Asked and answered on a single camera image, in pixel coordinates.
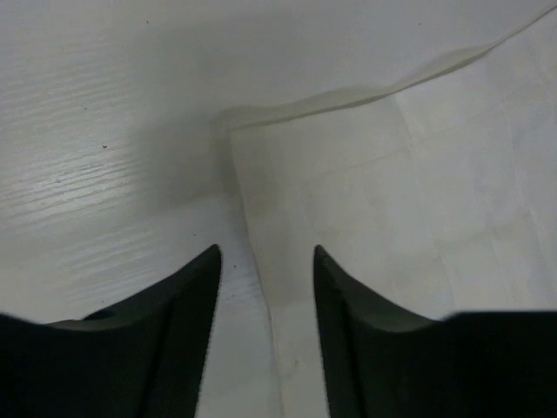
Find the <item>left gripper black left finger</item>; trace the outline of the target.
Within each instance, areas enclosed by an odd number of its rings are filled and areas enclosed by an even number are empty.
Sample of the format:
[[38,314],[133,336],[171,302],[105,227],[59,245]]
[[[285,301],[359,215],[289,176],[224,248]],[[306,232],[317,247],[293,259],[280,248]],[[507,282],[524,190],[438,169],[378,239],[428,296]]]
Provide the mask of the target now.
[[4,417],[193,417],[221,279],[210,246],[81,320],[1,318]]

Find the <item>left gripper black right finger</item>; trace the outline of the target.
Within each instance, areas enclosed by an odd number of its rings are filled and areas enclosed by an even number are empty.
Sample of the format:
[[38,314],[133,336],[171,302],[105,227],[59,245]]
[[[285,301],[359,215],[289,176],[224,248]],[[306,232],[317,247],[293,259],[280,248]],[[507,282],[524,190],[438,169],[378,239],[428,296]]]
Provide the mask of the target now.
[[321,246],[313,287],[330,416],[555,416],[555,312],[430,320],[354,279]]

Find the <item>white pleated skirt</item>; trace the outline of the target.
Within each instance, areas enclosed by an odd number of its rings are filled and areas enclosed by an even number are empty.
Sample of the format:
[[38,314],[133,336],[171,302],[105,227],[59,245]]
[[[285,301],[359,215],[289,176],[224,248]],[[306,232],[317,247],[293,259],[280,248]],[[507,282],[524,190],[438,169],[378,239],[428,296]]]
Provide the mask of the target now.
[[285,417],[325,417],[323,246],[428,318],[556,305],[556,4],[392,82],[220,119]]

